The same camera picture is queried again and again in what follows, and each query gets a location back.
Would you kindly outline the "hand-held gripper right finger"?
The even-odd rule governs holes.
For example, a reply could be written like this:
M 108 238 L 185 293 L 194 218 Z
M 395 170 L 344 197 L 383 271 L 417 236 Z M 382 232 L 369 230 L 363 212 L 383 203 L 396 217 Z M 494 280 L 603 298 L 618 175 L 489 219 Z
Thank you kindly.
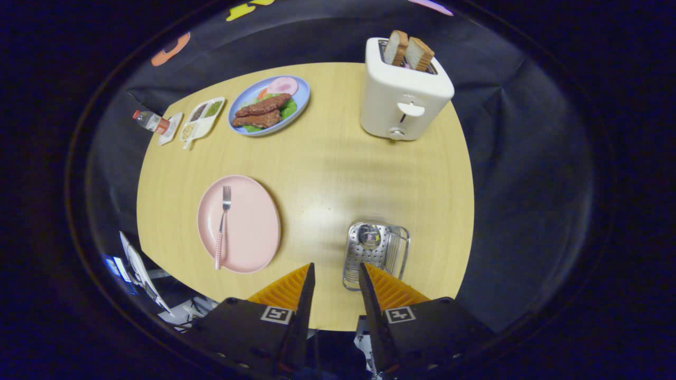
M 453 298 L 428 298 L 374 265 L 360 265 L 359 285 L 374 370 L 383 378 L 449 377 L 495 338 Z

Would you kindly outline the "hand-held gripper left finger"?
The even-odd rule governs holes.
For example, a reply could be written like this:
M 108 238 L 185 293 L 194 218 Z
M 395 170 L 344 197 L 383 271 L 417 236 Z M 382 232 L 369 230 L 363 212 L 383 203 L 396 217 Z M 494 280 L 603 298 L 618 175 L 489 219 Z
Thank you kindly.
M 184 338 L 246 377 L 290 378 L 306 363 L 314 287 L 309 263 L 246 300 L 226 298 Z

